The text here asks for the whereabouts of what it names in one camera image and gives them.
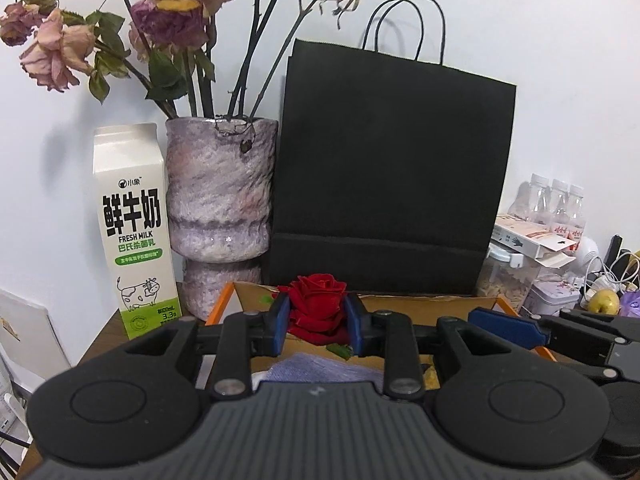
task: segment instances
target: red rose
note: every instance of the red rose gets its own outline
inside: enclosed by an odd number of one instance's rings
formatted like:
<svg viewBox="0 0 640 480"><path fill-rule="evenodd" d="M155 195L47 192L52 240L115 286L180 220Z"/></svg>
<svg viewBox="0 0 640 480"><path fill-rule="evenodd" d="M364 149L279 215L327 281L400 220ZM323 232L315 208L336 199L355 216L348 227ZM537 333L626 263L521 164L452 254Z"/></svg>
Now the red rose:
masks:
<svg viewBox="0 0 640 480"><path fill-rule="evenodd" d="M330 274L298 276L290 286L279 286L291 300L289 333L314 345L348 344L342 297L347 284Z"/></svg>

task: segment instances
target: bag handle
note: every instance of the bag handle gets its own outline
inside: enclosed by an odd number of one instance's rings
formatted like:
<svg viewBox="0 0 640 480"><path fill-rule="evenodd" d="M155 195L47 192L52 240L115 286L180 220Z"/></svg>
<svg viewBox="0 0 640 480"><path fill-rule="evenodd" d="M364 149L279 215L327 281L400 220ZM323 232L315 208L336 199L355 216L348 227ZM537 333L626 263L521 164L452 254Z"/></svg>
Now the bag handle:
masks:
<svg viewBox="0 0 640 480"><path fill-rule="evenodd" d="M446 38L447 38L447 22L446 19L444 17L444 12L442 10L442 7L440 6L440 4L436 1L436 0L429 0L430 2L433 2L435 4L435 6L438 8L438 12L440 13L440 18L442 19L442 37L440 40L440 65L442 65L444 63L444 49L445 49L445 44L446 44ZM371 27L373 25L373 20L376 19L376 15L377 13L380 11L380 9L382 9L382 7L384 7L386 4L390 4L393 3L393 5L391 5L380 17L380 21L378 22L377 26L376 26L376 33L375 33L375 37L374 37L374 52L378 52L378 37L380 34L380 27L382 26L382 22L384 22L386 16L391 12L391 10L393 10L394 7L402 4L402 3L408 3L411 4L415 11L418 13L418 18L420 19L420 42L418 43L418 48L416 50L415 53L415 57L414 57L414 61L418 61L418 58L420 57L420 53L422 51L422 44L424 43L424 20L422 18L422 13L420 12L420 9L418 8L418 6L416 4L414 4L411 0L386 0L384 2L382 2L379 6L376 7L376 10L373 11L370 19L369 19L369 23L367 23L367 30L365 31L364 34L364 39L362 41L362 49L364 50L367 46L367 40L369 39L369 32L371 30Z"/></svg>

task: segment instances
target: green carton bottom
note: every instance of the green carton bottom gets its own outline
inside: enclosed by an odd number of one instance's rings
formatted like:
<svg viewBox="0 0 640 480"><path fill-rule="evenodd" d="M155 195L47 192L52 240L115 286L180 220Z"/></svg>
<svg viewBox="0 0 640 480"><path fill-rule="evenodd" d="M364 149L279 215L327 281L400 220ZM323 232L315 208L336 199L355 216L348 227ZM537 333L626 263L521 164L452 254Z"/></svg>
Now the green carton bottom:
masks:
<svg viewBox="0 0 640 480"><path fill-rule="evenodd" d="M134 310L121 310L120 315L129 339L133 339L178 319L182 315L182 311L178 298L173 298L153 305L141 306Z"/></svg>

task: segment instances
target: blue cloth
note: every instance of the blue cloth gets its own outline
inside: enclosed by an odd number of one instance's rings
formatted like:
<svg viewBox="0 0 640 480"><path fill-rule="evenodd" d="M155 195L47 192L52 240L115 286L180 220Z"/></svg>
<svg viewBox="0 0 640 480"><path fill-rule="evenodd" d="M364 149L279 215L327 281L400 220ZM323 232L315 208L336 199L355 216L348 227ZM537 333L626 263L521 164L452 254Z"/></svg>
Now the blue cloth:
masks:
<svg viewBox="0 0 640 480"><path fill-rule="evenodd" d="M263 380L279 383L360 383L370 382L382 392L382 372L364 366L297 353L274 364Z"/></svg>

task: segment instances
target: milk carton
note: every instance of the milk carton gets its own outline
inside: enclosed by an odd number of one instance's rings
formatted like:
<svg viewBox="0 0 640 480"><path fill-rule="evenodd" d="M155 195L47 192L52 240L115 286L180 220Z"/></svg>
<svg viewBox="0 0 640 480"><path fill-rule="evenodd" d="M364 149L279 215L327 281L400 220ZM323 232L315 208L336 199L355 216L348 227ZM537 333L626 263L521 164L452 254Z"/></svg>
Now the milk carton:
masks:
<svg viewBox="0 0 640 480"><path fill-rule="evenodd" d="M94 180L111 285L134 338L181 315L156 125L98 128Z"/></svg>

